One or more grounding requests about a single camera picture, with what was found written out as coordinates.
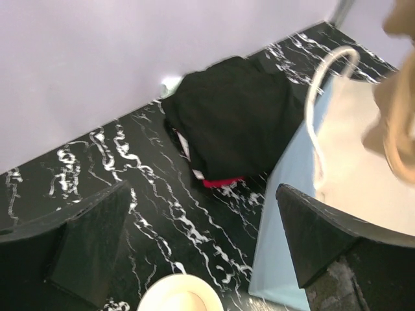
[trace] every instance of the stack of folded clothes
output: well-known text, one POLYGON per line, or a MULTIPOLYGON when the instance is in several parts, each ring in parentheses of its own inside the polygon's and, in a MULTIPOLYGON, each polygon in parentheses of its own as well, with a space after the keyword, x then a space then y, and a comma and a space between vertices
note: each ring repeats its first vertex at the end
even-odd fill
POLYGON ((285 73, 238 56, 186 75, 161 105, 207 187, 271 171, 302 120, 285 73))

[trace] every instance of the red item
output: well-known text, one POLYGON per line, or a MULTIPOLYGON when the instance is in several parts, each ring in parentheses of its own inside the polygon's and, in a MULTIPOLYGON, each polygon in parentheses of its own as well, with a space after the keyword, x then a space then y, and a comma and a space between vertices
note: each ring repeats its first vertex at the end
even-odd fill
POLYGON ((203 186, 205 186, 206 188, 219 188, 221 186, 229 186, 234 181, 239 181, 239 180, 244 180, 244 178, 238 177, 238 178, 230 178, 230 179, 222 179, 222 180, 214 180, 214 181, 203 179, 203 186))

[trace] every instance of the bag handle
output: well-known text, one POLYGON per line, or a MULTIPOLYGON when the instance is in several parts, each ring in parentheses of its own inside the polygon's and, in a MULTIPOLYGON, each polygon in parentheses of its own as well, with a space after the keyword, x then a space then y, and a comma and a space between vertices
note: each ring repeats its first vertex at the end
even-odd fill
POLYGON ((326 73, 329 71, 330 66, 336 60, 343 56, 349 55, 351 60, 347 62, 346 67, 340 73, 340 76, 345 78, 350 78, 353 74, 354 69, 359 64, 360 55, 359 53, 353 49, 352 47, 338 47, 331 51, 331 53, 327 54, 326 57, 322 60, 320 65, 318 65, 316 72, 314 73, 313 79, 311 81, 311 85, 307 92, 307 98, 305 99, 304 105, 304 120, 305 120, 305 128, 307 133, 310 136, 311 143, 313 144, 313 149, 315 152, 316 159, 318 161, 318 165, 320 166, 320 171, 318 175, 317 181, 314 183, 314 187, 318 190, 326 181, 326 162, 324 159, 324 153, 318 144, 317 135, 314 131, 314 104, 316 101, 318 90, 320 89, 322 80, 326 73))
POLYGON ((411 158, 415 158, 415 144, 409 133, 414 121, 415 100, 412 97, 414 73, 415 52, 412 52, 398 73, 396 88, 386 116, 383 140, 386 160, 391 171, 398 178, 411 184, 415 184, 415 167, 405 164, 399 151, 405 151, 411 158))

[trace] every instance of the black marble table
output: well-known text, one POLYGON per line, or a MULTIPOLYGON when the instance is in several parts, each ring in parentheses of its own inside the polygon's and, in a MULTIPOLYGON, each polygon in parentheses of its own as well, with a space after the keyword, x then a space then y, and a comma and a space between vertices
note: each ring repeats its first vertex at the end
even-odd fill
MULTIPOLYGON (((339 45, 361 53, 356 78, 376 81, 394 69, 326 23, 253 57, 269 71, 284 70, 303 100, 316 65, 339 45)), ((135 310, 149 286, 178 272, 210 283, 225 310, 285 310, 247 293, 267 175, 204 188, 175 147, 164 119, 155 100, 3 174, 0 229, 65 209, 127 179, 132 188, 126 238, 105 311, 135 310)))

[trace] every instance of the cream round object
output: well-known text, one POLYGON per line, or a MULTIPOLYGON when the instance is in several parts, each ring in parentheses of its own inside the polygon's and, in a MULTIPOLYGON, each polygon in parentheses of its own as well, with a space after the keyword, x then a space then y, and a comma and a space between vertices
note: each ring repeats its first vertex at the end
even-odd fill
POLYGON ((223 311, 214 289, 189 274, 173 274, 154 283, 137 311, 223 311))

